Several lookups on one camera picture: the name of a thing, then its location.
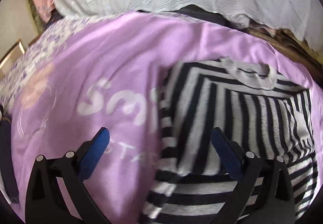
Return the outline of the black white striped sweater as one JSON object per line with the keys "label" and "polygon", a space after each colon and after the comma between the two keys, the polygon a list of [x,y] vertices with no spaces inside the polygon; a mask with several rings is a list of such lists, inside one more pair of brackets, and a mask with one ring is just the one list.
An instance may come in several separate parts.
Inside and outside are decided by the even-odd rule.
{"label": "black white striped sweater", "polygon": [[211,143],[220,128],[259,158],[281,156],[295,216],[310,206],[318,178],[310,91],[269,65],[229,58],[177,63],[161,97],[163,148],[139,223],[210,223],[236,182]]}

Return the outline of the lilac printed bed sheet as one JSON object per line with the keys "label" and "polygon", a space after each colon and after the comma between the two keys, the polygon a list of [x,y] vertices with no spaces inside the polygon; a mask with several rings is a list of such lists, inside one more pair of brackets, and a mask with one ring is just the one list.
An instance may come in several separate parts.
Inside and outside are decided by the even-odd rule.
{"label": "lilac printed bed sheet", "polygon": [[30,77],[12,110],[12,159],[20,215],[38,155],[57,158],[102,127],[112,142],[85,181],[112,223],[139,223],[163,148],[160,97],[177,63],[229,58],[269,65],[310,91],[318,178],[322,186],[322,89],[308,71],[269,43],[208,22],[130,13],[72,35]]}

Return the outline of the floral white purple cloth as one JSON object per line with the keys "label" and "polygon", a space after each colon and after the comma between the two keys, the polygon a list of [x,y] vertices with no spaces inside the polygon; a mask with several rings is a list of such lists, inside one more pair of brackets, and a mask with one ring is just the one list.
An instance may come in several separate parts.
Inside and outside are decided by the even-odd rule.
{"label": "floral white purple cloth", "polygon": [[84,29],[92,23],[105,20],[105,17],[66,17],[54,22],[40,36],[40,38],[28,47],[24,56],[13,63],[4,78],[1,79],[1,105],[4,111],[9,112],[15,99],[33,75],[36,69],[48,62],[54,56],[59,47],[73,34]]}

